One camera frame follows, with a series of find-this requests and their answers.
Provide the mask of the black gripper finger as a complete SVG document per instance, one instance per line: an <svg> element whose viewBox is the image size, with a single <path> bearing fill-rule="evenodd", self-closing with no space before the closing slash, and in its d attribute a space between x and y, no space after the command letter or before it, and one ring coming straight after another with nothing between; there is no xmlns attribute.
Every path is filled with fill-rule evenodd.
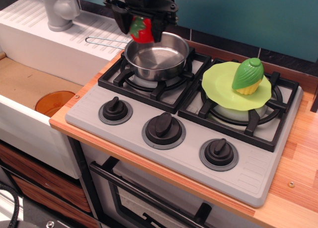
<svg viewBox="0 0 318 228"><path fill-rule="evenodd" d="M167 22L163 17L153 17L151 19L151 32L154 39L154 42L160 42L162 33L165 31Z"/></svg>
<svg viewBox="0 0 318 228"><path fill-rule="evenodd" d="M133 21L133 15L125 8L120 8L116 5L112 6L114 19L124 34L128 34Z"/></svg>

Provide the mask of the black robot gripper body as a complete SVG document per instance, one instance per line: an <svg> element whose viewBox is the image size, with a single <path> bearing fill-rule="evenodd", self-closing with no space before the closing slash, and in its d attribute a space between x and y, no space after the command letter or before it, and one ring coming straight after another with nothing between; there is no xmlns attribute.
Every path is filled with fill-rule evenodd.
<svg viewBox="0 0 318 228"><path fill-rule="evenodd" d="M104 4L110 9L113 5L125 8L133 17L163 17L167 23L177 23L178 6L173 0L104 0Z"/></svg>

